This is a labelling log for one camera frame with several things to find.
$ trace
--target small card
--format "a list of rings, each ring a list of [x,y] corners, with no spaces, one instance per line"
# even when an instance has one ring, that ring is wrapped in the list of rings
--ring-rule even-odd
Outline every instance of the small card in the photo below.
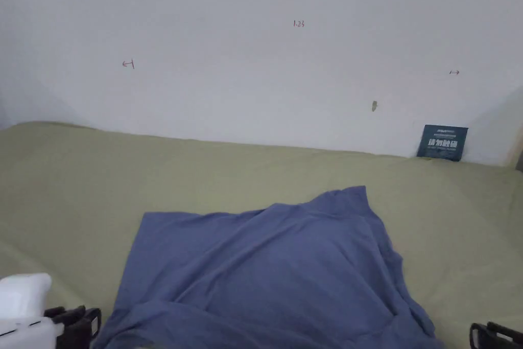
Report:
[[[464,127],[426,125],[417,156],[459,161],[463,154],[468,130]]]

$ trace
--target mattress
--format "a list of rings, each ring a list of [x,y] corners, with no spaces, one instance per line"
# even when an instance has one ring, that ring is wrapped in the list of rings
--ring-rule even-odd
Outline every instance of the mattress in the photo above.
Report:
[[[0,274],[46,271],[49,306],[108,316],[145,212],[239,213],[357,185],[447,347],[467,347],[473,322],[523,330],[523,174],[438,159],[18,125],[0,131]]]

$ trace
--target red arrow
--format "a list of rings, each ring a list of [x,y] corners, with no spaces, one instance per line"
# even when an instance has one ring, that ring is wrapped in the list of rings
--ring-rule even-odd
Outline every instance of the red arrow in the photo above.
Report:
[[[131,59],[129,63],[126,63],[126,61],[124,60],[124,62],[122,63],[124,67],[127,67],[127,64],[132,64],[132,69],[134,69],[134,60]]]

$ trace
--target green bedsheet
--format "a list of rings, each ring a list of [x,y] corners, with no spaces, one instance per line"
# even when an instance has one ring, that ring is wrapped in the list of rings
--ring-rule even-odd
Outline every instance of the green bedsheet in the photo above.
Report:
[[[144,212],[241,212],[362,184],[449,348],[467,347],[472,322],[523,330],[523,174],[435,159],[18,125],[0,131],[0,274],[47,271],[49,305],[107,317]]]

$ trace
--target blue cloth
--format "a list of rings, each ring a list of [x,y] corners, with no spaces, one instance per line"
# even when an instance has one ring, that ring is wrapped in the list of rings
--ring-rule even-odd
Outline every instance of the blue cloth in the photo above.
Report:
[[[94,348],[442,348],[365,187],[242,214],[146,213]]]

